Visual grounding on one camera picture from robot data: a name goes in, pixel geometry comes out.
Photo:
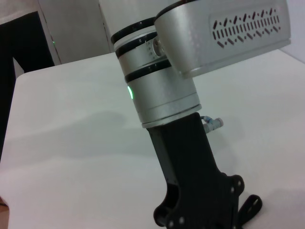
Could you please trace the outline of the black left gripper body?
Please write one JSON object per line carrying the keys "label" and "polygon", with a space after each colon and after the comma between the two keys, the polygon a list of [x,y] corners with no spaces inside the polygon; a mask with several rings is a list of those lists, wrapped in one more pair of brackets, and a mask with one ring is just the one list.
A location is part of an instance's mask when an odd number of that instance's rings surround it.
{"label": "black left gripper body", "polygon": [[239,175],[228,176],[215,162],[201,117],[193,113],[149,128],[167,191],[153,217],[168,229],[236,229],[244,190]]}

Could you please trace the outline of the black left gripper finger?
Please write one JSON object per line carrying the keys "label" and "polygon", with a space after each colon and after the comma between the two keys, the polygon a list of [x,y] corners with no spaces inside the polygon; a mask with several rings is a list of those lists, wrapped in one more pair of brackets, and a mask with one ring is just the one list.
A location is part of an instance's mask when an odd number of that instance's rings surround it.
{"label": "black left gripper finger", "polygon": [[258,195],[250,195],[238,211],[237,226],[242,227],[261,210],[263,202]]}

